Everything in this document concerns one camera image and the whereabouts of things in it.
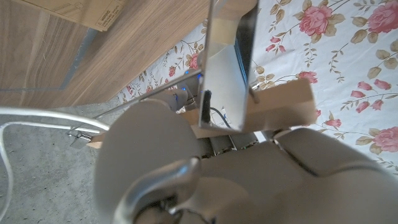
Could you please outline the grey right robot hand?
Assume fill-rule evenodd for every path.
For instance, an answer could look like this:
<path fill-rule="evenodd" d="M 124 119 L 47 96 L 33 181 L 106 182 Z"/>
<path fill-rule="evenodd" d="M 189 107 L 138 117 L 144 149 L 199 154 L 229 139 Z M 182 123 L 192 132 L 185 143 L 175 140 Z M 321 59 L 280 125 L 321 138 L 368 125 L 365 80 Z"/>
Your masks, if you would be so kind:
<path fill-rule="evenodd" d="M 191 111 L 198 108 L 199 86 L 202 74 L 198 70 L 189 69 L 183 77 L 192 73 L 192 76 L 178 82 L 175 86 L 154 94 L 146 101 L 163 103 L 174 112 Z"/>

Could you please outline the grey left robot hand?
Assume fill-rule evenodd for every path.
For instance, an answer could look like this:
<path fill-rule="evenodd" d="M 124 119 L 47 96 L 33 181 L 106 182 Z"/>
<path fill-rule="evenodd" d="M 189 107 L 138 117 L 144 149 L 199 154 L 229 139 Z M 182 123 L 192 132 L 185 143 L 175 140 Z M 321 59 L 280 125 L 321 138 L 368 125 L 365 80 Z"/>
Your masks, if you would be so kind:
<path fill-rule="evenodd" d="M 397 179 L 354 149 L 301 128 L 207 158 L 158 101 L 106 133 L 94 193 L 101 223 L 397 222 Z"/>

